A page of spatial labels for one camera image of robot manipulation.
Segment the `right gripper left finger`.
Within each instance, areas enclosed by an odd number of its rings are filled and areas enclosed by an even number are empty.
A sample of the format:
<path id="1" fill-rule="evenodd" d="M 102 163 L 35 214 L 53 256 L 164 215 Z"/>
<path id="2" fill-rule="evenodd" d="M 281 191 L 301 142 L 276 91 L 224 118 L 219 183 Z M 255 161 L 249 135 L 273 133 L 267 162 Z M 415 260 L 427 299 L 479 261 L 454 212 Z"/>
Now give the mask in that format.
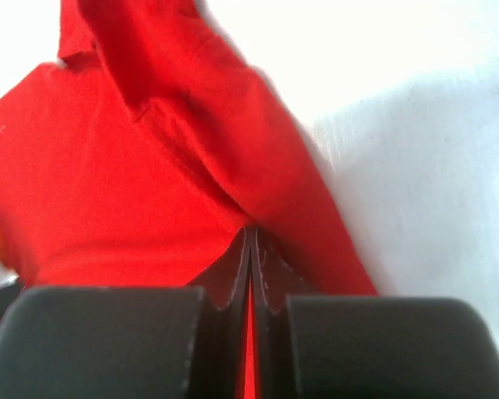
<path id="1" fill-rule="evenodd" d="M 0 289 L 0 398 L 241 398 L 250 232 L 182 288 Z"/>

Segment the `red t shirt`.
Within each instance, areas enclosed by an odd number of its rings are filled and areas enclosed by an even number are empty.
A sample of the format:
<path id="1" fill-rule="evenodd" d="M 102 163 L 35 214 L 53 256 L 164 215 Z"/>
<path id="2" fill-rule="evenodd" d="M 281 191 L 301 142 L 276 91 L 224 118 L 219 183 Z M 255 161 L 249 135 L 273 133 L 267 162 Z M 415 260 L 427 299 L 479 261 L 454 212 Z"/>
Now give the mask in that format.
<path id="1" fill-rule="evenodd" d="M 372 294 L 297 123 L 192 1 L 65 1 L 59 60 L 0 99 L 0 259 L 23 288 L 182 288 L 263 231 L 326 295 Z"/>

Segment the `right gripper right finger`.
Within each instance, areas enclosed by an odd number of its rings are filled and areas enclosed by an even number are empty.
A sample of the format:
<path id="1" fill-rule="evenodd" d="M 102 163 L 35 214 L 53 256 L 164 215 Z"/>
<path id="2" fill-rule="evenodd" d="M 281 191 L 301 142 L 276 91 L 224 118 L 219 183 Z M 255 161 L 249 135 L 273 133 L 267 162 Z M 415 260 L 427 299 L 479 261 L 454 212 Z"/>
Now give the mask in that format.
<path id="1" fill-rule="evenodd" d="M 256 230 L 258 398 L 499 398 L 489 328 L 454 298 L 326 295 Z"/>

